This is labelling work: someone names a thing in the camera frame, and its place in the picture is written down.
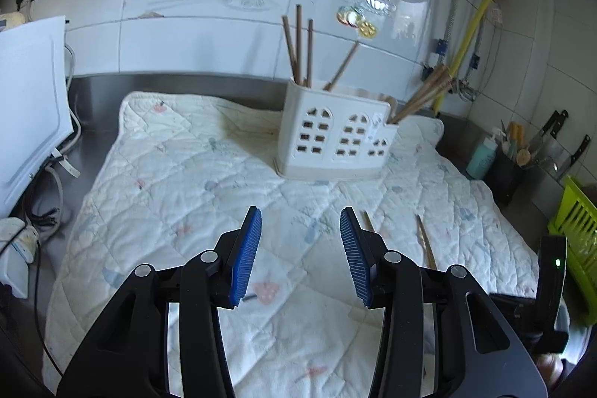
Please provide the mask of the person's right hand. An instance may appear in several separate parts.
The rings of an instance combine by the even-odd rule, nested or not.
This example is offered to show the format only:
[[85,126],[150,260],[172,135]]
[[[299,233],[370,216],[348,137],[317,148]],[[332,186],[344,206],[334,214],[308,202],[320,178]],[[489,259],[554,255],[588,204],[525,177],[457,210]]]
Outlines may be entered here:
[[559,355],[539,355],[535,364],[548,389],[553,388],[564,374],[565,365]]

